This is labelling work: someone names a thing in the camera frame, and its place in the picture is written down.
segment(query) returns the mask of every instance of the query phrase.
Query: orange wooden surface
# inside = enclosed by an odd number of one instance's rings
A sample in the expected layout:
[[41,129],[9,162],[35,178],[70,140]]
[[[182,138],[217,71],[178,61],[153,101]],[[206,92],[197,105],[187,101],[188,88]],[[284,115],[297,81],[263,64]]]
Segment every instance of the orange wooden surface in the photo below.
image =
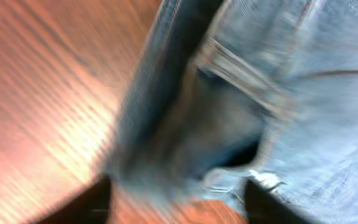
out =
[[[159,0],[0,0],[0,223],[89,184]],[[241,223],[220,202],[171,220],[116,192],[118,223]]]

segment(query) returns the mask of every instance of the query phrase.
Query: blue denim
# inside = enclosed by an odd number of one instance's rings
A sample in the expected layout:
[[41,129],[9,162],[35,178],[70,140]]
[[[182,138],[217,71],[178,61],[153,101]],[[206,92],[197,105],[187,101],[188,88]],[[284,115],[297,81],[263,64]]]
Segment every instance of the blue denim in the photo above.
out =
[[219,4],[163,2],[108,172],[244,215],[252,179],[314,222],[358,223],[358,1],[225,1],[204,35]]

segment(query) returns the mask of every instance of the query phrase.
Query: wooden floor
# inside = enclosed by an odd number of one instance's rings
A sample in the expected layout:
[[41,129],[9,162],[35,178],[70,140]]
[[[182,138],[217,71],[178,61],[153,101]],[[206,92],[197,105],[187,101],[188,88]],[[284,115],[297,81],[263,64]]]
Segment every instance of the wooden floor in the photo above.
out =
[[[0,223],[86,187],[159,0],[0,0]],[[118,223],[241,223],[220,202],[173,220],[119,192]]]

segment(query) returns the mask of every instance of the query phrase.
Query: light blue jeans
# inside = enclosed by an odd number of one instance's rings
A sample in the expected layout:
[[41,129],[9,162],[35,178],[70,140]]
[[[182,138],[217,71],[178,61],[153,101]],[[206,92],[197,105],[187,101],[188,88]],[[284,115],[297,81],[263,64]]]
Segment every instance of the light blue jeans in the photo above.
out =
[[[358,0],[224,1],[209,23],[219,5],[163,2],[119,120],[116,155],[151,153],[139,145],[169,123],[156,125],[186,92],[181,80],[195,77],[190,111],[202,112],[183,115],[192,124],[178,124],[179,140],[158,147],[174,151],[164,158],[179,161],[170,164],[193,195],[246,214],[242,192],[253,179],[313,222],[358,223]],[[250,162],[225,166],[256,139]]]

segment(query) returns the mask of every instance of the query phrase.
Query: wood grain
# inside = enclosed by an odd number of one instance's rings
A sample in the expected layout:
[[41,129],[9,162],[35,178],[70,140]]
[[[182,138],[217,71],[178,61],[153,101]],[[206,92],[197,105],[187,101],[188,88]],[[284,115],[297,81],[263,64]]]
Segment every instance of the wood grain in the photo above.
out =
[[[85,188],[159,0],[0,0],[0,223]],[[115,223],[241,223],[220,202],[161,219],[122,190]]]

